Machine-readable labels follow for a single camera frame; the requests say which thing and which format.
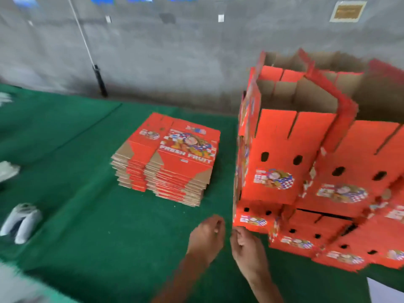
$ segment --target stack of boxes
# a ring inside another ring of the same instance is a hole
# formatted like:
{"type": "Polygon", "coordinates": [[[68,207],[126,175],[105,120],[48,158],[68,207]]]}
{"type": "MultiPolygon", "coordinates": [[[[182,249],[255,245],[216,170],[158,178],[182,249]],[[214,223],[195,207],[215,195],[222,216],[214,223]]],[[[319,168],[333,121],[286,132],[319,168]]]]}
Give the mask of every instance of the stack of boxes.
{"type": "Polygon", "coordinates": [[[153,113],[112,156],[119,185],[199,206],[210,182],[220,132],[153,113]]]}
{"type": "Polygon", "coordinates": [[[391,204],[404,187],[403,85],[378,60],[262,52],[240,106],[233,224],[349,271],[402,266],[388,216],[401,215],[391,204]]]}

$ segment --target green carpet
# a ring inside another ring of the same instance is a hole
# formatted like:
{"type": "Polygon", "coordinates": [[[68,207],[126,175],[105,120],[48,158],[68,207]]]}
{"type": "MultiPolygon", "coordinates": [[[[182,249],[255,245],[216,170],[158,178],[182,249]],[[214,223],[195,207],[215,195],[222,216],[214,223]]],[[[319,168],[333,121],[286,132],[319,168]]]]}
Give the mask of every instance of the green carpet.
{"type": "MultiPolygon", "coordinates": [[[[177,267],[200,221],[222,215],[230,234],[236,117],[5,85],[0,91],[14,99],[0,108],[0,160],[22,166],[17,177],[0,185],[0,219],[22,202],[34,203],[45,216],[23,246],[0,238],[3,261],[78,301],[147,302],[177,267]],[[151,112],[221,131],[199,208],[118,186],[110,157],[151,112]]],[[[369,302],[366,276],[404,290],[399,270],[373,265],[355,274],[270,249],[268,258],[286,302],[369,302]]],[[[189,301],[254,300],[227,239],[189,301]]]]}

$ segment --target white paper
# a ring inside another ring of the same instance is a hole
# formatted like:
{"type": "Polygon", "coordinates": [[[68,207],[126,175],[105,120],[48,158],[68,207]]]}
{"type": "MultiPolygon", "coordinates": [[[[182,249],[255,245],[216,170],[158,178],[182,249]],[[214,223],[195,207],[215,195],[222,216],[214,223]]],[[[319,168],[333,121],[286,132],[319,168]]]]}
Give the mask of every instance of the white paper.
{"type": "Polygon", "coordinates": [[[402,303],[404,293],[368,278],[372,303],[402,303]]]}

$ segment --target white cable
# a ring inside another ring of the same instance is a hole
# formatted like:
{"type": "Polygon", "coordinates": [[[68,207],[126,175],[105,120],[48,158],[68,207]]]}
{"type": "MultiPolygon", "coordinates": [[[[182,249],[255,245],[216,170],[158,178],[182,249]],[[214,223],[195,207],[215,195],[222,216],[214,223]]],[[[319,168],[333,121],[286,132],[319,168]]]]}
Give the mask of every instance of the white cable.
{"type": "Polygon", "coordinates": [[[74,19],[75,19],[76,22],[77,22],[77,26],[78,26],[78,29],[80,30],[81,37],[83,38],[84,44],[86,45],[87,53],[88,53],[88,56],[90,57],[91,64],[93,65],[93,68],[95,69],[95,65],[94,65],[94,62],[93,62],[93,58],[91,57],[90,49],[88,48],[87,40],[86,40],[86,38],[84,37],[83,30],[82,30],[82,28],[81,28],[80,22],[78,21],[78,18],[77,18],[77,15],[76,15],[76,11],[74,10],[74,7],[73,7],[72,0],[69,0],[69,4],[70,4],[70,7],[72,8],[72,12],[73,12],[73,15],[74,15],[74,19]]]}

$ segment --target hand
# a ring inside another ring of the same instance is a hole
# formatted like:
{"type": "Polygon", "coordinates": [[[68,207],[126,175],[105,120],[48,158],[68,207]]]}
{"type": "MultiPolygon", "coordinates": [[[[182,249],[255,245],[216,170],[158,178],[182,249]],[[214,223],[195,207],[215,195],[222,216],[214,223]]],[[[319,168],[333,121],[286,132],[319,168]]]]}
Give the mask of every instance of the hand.
{"type": "Polygon", "coordinates": [[[271,279],[265,249],[259,238],[244,227],[234,227],[230,244],[233,258],[250,284],[271,279]]]}
{"type": "Polygon", "coordinates": [[[191,232],[187,255],[201,260],[207,267],[223,248],[224,238],[225,220],[213,215],[191,232]]]}

